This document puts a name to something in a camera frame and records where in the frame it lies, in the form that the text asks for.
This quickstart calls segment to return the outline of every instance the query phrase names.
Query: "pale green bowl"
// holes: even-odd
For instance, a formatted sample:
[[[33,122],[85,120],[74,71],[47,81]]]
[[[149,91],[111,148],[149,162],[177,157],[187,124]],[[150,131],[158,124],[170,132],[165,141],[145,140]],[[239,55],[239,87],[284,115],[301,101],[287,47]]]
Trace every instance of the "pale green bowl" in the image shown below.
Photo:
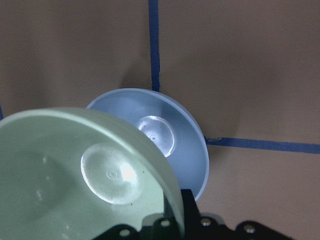
[[[164,212],[164,195],[183,235],[173,170],[115,116],[51,108],[0,121],[1,240],[90,240],[117,224],[140,230]]]

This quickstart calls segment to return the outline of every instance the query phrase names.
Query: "bowl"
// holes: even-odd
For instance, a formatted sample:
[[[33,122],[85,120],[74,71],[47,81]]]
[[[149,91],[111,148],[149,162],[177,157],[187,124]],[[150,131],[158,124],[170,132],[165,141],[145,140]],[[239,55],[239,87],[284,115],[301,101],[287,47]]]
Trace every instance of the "bowl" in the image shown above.
[[[121,118],[143,132],[170,163],[181,189],[198,200],[209,176],[209,155],[204,136],[192,115],[162,93],[122,88],[109,91],[88,106]]]
[[[0,239],[90,240],[163,214],[184,234],[178,181],[157,147],[95,110],[49,108],[0,121]]]

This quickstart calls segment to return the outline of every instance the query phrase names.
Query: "light blue bowl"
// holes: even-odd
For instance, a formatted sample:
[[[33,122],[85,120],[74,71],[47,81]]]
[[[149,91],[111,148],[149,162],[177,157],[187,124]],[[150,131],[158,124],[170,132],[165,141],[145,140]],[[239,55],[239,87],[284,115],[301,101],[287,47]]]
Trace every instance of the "light blue bowl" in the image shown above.
[[[208,181],[208,149],[199,125],[181,104],[156,91],[122,88],[97,97],[87,108],[141,130],[166,157],[180,188],[191,189],[199,199]]]

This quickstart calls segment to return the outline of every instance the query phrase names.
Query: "black bracket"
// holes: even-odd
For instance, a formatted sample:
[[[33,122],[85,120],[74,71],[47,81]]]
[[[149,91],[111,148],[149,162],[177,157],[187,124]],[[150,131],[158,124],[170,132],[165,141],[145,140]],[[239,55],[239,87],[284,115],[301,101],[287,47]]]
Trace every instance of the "black bracket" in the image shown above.
[[[255,221],[244,221],[235,230],[219,225],[212,217],[201,216],[191,190],[181,190],[184,207],[184,240],[293,240]],[[152,226],[135,228],[116,225],[94,240],[181,240],[174,217],[157,219]]]

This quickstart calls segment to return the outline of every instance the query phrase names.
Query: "blue tape line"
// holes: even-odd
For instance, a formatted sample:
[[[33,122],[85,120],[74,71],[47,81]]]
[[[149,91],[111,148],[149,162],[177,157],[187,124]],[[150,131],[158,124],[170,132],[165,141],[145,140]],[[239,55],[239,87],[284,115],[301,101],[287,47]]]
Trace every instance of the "blue tape line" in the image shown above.
[[[220,137],[218,139],[208,139],[204,137],[204,139],[207,145],[320,154],[320,144],[266,141],[230,137]]]
[[[1,109],[1,105],[0,105],[0,120],[2,120],[4,118],[3,114],[2,114],[2,109]]]
[[[149,35],[152,90],[159,92],[160,55],[158,0],[149,0]]]

